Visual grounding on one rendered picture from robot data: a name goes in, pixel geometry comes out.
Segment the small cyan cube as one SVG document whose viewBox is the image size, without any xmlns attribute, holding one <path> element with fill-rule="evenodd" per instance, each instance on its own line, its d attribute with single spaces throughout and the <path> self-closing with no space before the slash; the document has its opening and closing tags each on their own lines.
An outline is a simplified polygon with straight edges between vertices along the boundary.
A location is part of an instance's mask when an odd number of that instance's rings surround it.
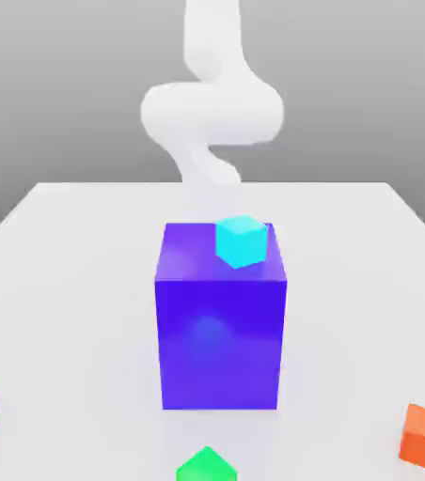
<svg viewBox="0 0 425 481">
<path fill-rule="evenodd" d="M 215 254 L 233 269 L 263 262 L 267 243 L 268 225 L 249 215 L 215 223 Z"/>
</svg>

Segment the small green cube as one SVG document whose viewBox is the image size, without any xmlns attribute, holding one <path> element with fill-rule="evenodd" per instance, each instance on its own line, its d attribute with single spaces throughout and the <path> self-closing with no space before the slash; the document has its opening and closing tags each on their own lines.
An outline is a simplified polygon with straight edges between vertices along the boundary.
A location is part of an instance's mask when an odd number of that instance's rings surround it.
<svg viewBox="0 0 425 481">
<path fill-rule="evenodd" d="M 176 481 L 237 481 L 237 471 L 210 446 L 185 461 L 176 471 Z"/>
</svg>

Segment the large purple box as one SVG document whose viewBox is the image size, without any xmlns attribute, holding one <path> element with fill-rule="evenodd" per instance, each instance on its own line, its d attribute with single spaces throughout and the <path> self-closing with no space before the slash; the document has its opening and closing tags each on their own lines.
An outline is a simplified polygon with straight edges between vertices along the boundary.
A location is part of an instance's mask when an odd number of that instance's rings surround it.
<svg viewBox="0 0 425 481">
<path fill-rule="evenodd" d="M 168 223 L 154 278 L 166 410 L 273 410 L 287 300 L 275 230 L 266 258 L 233 269 L 212 224 Z"/>
</svg>

